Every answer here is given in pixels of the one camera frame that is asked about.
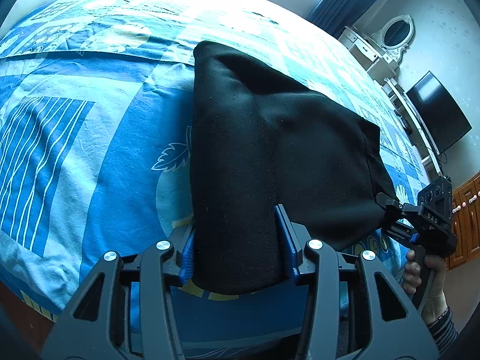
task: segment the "blue bedsheet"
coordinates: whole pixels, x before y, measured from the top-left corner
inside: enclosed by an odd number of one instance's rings
[[[201,40],[255,56],[380,126],[403,202],[428,183],[380,86],[338,41],[275,4],[54,1],[0,42],[0,279],[47,318],[105,251],[142,252],[192,220],[187,143]],[[347,252],[364,249],[394,274],[404,261],[378,231]],[[306,290],[285,282],[225,296],[190,281],[173,297],[186,355],[213,358],[299,332]]]

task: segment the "silver screw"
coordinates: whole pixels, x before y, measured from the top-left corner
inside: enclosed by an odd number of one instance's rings
[[[321,249],[323,246],[323,242],[319,239],[311,239],[308,241],[308,246],[310,246],[312,249]]]
[[[364,250],[361,256],[368,261],[375,259],[375,253],[372,252],[371,250]]]
[[[168,241],[157,242],[157,249],[159,251],[166,251],[169,247],[170,247],[170,243]]]
[[[108,251],[103,255],[105,261],[113,261],[117,258],[117,254],[114,251]]]

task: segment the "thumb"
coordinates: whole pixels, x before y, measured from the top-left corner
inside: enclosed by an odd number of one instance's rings
[[[435,270],[435,277],[431,285],[430,295],[435,297],[443,292],[443,284],[445,283],[445,276],[447,265],[440,256],[427,255],[425,256],[425,265]]]

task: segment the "television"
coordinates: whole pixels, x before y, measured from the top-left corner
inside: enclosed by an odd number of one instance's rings
[[[457,102],[432,72],[425,74],[406,95],[423,119],[440,154],[472,129]]]

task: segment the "device handle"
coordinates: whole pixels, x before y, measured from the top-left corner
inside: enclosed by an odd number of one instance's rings
[[[421,314],[430,294],[435,271],[425,265],[424,260],[427,251],[422,245],[412,245],[412,249],[415,252],[414,262],[420,266],[421,284],[417,287],[417,291],[409,297],[412,300],[413,305],[417,308],[419,314]]]

